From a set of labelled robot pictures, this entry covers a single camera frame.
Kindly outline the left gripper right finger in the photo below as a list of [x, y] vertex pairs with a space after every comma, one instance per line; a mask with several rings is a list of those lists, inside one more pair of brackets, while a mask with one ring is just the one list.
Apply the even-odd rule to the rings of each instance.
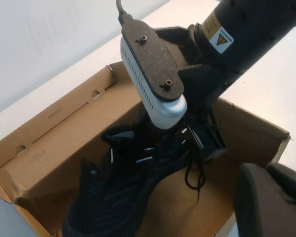
[[296, 200], [296, 171], [279, 163], [270, 163], [266, 170], [279, 186]]

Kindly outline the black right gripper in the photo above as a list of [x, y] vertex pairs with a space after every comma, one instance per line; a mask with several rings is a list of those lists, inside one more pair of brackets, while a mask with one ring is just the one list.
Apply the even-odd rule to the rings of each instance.
[[202, 24], [156, 30], [178, 65], [202, 161], [226, 150], [212, 104], [295, 26], [296, 0], [223, 0]]

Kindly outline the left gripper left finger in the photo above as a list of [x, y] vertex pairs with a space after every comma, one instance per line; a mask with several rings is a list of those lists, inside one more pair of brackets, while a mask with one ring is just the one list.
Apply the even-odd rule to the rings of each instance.
[[253, 163], [240, 165], [234, 212], [241, 237], [296, 237], [296, 200]]

